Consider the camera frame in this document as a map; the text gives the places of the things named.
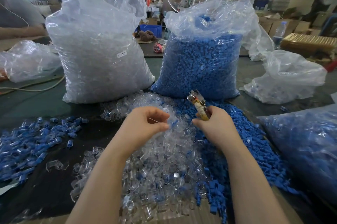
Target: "blue plastic crate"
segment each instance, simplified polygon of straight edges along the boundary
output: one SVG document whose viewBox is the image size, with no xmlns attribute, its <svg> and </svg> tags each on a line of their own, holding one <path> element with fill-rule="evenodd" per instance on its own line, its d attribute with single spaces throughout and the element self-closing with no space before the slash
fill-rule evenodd
<svg viewBox="0 0 337 224">
<path fill-rule="evenodd" d="M 141 27 L 141 31 L 146 31 L 146 30 L 150 30 L 153 32 L 154 36 L 156 38 L 161 38 L 161 25 L 146 25 L 146 24 L 142 24 L 140 25 Z"/>
</svg>

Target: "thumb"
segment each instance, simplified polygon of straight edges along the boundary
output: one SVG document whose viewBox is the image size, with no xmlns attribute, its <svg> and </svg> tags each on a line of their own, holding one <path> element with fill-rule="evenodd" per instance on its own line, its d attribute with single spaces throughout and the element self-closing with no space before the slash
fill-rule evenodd
<svg viewBox="0 0 337 224">
<path fill-rule="evenodd" d="M 206 124 L 206 121 L 200 120 L 198 118 L 192 119 L 192 123 L 198 127 L 200 130 L 204 129 L 204 126 Z"/>
<path fill-rule="evenodd" d="M 155 135 L 158 132 L 165 132 L 170 126 L 167 123 L 156 123 L 149 124 L 151 136 Z"/>
</svg>

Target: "brown cloth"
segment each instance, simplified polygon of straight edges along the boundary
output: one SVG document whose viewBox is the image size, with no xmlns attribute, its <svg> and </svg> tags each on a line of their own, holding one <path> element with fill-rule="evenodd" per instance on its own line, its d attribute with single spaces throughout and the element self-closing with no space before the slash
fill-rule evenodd
<svg viewBox="0 0 337 224">
<path fill-rule="evenodd" d="M 145 32 L 140 31 L 140 32 L 138 32 L 138 34 L 141 38 L 141 41 L 144 41 L 144 42 L 147 42 L 147 41 L 150 41 L 150 40 L 154 40 L 154 41 L 157 40 L 157 38 L 154 36 L 153 32 L 149 31 L 149 30 L 146 30 Z"/>
</svg>

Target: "bag of blue plastic parts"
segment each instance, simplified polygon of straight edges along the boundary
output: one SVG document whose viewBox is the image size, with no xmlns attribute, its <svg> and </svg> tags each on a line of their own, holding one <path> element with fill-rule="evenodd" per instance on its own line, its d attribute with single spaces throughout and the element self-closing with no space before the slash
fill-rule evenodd
<svg viewBox="0 0 337 224">
<path fill-rule="evenodd" d="M 337 205 L 337 104 L 259 119 L 295 174 Z"/>
<path fill-rule="evenodd" d="M 186 98 L 198 89 L 206 99 L 233 98 L 241 39 L 259 27 L 249 0 L 206 0 L 179 13 L 167 12 L 171 30 L 160 76 L 152 91 Z"/>
</svg>

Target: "cable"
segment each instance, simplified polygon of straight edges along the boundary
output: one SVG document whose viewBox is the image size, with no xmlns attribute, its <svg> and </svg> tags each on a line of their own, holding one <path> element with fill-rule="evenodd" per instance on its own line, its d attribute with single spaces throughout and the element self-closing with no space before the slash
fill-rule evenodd
<svg viewBox="0 0 337 224">
<path fill-rule="evenodd" d="M 55 80 L 55 79 L 56 78 L 53 78 L 53 79 L 49 79 L 47 81 L 38 82 L 38 83 L 30 84 L 30 85 L 25 85 L 23 87 L 28 87 L 28 86 L 32 86 L 32 85 L 42 84 L 42 83 L 46 83 L 46 82 L 49 82 L 49 81 L 52 81 L 52 80 Z M 50 86 L 50 87 L 48 87 L 46 89 L 42 89 L 42 90 L 27 90 L 27 89 L 22 89 L 22 88 L 15 88 L 15 87 L 0 87 L 0 90 L 2 90 L 2 89 L 8 89 L 8 90 L 10 90 L 10 91 L 4 92 L 4 93 L 0 93 L 0 95 L 8 94 L 8 93 L 16 91 L 16 90 L 18 90 L 18 91 L 25 91 L 25 92 L 44 92 L 44 91 L 47 91 L 47 90 L 50 90 L 50 89 L 56 87 L 64 79 L 65 79 L 65 76 L 63 76 L 55 85 L 52 85 L 52 86 Z"/>
<path fill-rule="evenodd" d="M 11 10 L 9 10 L 7 7 L 5 7 L 3 4 L 0 3 L 0 5 L 2 5 L 5 9 L 7 9 L 8 11 L 10 11 L 12 14 L 15 14 L 15 15 L 16 15 L 17 17 L 19 17 L 20 19 L 24 20 L 25 23 L 27 23 L 27 26 L 29 27 L 29 24 L 28 24 L 28 22 L 27 22 L 25 19 L 23 19 L 22 17 L 18 16 L 16 13 L 13 13 Z"/>
</svg>

